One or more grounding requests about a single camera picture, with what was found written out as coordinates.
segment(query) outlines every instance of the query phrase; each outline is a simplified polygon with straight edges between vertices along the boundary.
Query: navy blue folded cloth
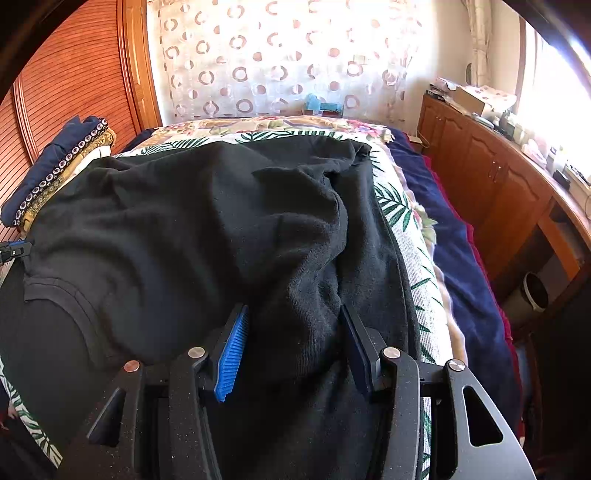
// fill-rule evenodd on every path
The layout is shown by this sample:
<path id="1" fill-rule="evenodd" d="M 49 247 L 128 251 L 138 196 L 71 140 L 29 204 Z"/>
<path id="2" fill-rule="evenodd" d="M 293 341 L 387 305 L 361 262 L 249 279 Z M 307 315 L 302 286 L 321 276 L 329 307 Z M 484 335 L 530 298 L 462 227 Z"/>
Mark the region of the navy blue folded cloth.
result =
<path id="1" fill-rule="evenodd" d="M 37 195 L 49 188 L 76 154 L 102 135 L 107 125 L 104 118 L 95 116 L 89 116 L 83 122 L 78 115 L 69 120 L 46 145 L 21 184 L 2 205 L 0 220 L 4 226 L 19 226 L 23 214 Z"/>

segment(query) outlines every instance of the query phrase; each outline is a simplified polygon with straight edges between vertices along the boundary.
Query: patterned curtain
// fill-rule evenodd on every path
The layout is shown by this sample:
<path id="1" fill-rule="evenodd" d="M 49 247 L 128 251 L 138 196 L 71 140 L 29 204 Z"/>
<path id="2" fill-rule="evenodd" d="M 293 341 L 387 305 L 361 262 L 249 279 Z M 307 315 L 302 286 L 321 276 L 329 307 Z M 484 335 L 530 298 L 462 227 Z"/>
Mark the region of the patterned curtain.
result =
<path id="1" fill-rule="evenodd" d="M 491 43 L 491 0 L 462 0 L 468 9 L 472 33 L 472 85 L 489 85 L 488 48 Z"/>
<path id="2" fill-rule="evenodd" d="M 301 114 L 313 93 L 403 126 L 416 0 L 148 0 L 148 17 L 165 123 Z"/>

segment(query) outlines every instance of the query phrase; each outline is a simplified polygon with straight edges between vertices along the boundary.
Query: folded clothes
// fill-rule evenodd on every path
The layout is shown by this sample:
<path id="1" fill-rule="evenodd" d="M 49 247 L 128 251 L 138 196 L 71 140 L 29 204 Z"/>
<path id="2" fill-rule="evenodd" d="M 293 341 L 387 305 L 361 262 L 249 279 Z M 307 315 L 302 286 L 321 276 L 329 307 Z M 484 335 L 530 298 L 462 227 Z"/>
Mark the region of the folded clothes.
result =
<path id="1" fill-rule="evenodd" d="M 136 149 L 140 143 L 149 139 L 156 130 L 157 128 L 147 128 L 146 130 L 142 130 L 131 142 L 123 147 L 120 153 Z"/>
<path id="2" fill-rule="evenodd" d="M 16 191 L 2 205 L 0 220 L 4 226 L 20 226 L 23 214 L 37 195 L 48 188 L 76 154 L 106 128 L 107 121 L 95 116 L 89 116 L 83 122 L 77 115 L 69 120 L 46 145 Z"/>
<path id="3" fill-rule="evenodd" d="M 82 148 L 77 155 L 72 158 L 69 165 L 61 173 L 55 176 L 51 185 L 46 186 L 43 192 L 39 192 L 36 198 L 32 200 L 31 205 L 24 211 L 20 217 L 21 234 L 26 235 L 33 224 L 37 213 L 47 203 L 47 201 L 64 187 L 70 180 L 78 175 L 95 158 L 108 157 L 111 154 L 111 145 L 115 143 L 116 135 L 110 128 L 100 130 L 102 134 Z"/>

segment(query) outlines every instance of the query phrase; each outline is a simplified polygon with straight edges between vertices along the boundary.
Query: window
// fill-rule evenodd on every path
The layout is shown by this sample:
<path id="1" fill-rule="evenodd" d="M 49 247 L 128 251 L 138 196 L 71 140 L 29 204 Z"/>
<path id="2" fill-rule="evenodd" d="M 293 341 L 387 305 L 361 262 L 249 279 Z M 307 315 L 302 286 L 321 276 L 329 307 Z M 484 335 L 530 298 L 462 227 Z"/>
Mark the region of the window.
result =
<path id="1" fill-rule="evenodd" d="M 526 24 L 524 84 L 517 111 L 524 128 L 564 147 L 568 161 L 591 175 L 591 98 L 560 53 Z"/>

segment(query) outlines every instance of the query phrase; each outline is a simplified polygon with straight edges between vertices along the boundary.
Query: navy blue blanket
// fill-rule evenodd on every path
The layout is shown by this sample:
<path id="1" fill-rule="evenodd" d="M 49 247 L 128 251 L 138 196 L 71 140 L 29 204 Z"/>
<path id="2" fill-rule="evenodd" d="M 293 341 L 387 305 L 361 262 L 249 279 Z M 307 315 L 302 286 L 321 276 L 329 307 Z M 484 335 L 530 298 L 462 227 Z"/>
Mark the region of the navy blue blanket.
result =
<path id="1" fill-rule="evenodd" d="M 473 247 L 472 227 L 448 204 L 439 179 L 410 146 L 406 135 L 392 129 L 388 147 L 435 225 L 435 263 L 445 275 L 453 315 L 466 337 L 470 370 L 491 396 L 509 425 L 516 430 L 521 415 L 521 389 L 515 373 L 511 331 L 499 309 Z"/>

